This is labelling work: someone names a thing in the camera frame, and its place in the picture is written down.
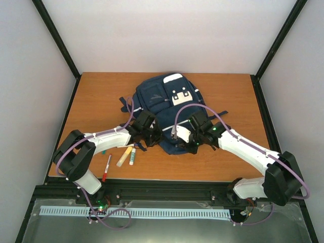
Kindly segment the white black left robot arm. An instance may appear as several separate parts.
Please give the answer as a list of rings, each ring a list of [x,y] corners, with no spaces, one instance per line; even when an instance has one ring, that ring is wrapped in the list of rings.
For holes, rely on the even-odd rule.
[[[54,152],[52,162],[68,181],[88,193],[89,200],[99,204],[105,199],[105,190],[89,169],[93,156],[105,150],[142,140],[147,147],[152,147],[162,139],[163,132],[155,115],[143,111],[131,123],[111,130],[87,134],[73,130]]]

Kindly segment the yellow highlighter marker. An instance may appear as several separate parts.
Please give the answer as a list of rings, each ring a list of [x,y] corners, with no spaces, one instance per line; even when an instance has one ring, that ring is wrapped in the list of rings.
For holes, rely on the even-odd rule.
[[[118,160],[116,166],[117,167],[121,167],[124,163],[124,161],[127,159],[127,157],[129,156],[129,154],[132,152],[132,147],[127,147],[127,149],[125,150],[125,152],[122,154],[122,156],[120,157],[120,159]]]

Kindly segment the green white glue stick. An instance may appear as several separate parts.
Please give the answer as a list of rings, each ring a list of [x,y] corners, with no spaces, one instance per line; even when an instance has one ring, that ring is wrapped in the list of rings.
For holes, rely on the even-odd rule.
[[[130,161],[129,161],[129,165],[133,165],[134,161],[135,161],[135,156],[136,156],[136,148],[133,148],[130,154]]]

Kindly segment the red white marker pen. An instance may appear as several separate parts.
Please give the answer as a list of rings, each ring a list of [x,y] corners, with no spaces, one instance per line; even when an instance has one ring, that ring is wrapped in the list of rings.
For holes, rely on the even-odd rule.
[[[112,154],[110,154],[109,157],[108,157],[106,167],[105,167],[105,170],[104,170],[104,173],[103,173],[103,176],[102,176],[102,182],[106,181],[107,172],[108,172],[108,169],[109,169],[111,158],[112,158]]]

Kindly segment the purple capped white marker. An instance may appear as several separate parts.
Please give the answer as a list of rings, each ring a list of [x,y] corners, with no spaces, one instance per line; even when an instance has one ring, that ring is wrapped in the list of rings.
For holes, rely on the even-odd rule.
[[[127,147],[136,147],[136,143],[135,144],[129,144],[129,145],[122,145],[122,146],[117,146],[117,148],[127,148]]]

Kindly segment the navy blue student backpack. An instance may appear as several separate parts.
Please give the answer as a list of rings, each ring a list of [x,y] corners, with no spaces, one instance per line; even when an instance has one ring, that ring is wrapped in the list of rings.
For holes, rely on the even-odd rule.
[[[209,116],[205,108],[205,101],[199,89],[180,73],[164,74],[143,81],[133,95],[133,105],[121,97],[122,112],[129,112],[133,121],[143,111],[155,115],[163,132],[163,140],[158,145],[169,155],[186,154],[179,147],[180,139],[171,136],[172,127],[182,125],[193,130],[189,118],[196,112],[202,112],[210,121],[227,111]]]

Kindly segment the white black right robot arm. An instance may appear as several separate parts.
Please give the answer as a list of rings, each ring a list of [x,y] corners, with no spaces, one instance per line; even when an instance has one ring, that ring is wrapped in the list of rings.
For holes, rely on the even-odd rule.
[[[237,178],[227,187],[227,198],[237,205],[243,199],[266,198],[279,206],[296,198],[301,188],[301,175],[293,154],[266,149],[241,136],[220,121],[213,124],[198,111],[189,118],[193,130],[175,125],[171,134],[180,139],[180,147],[196,154],[198,147],[206,144],[213,149],[228,151],[257,169],[262,176],[254,179]]]

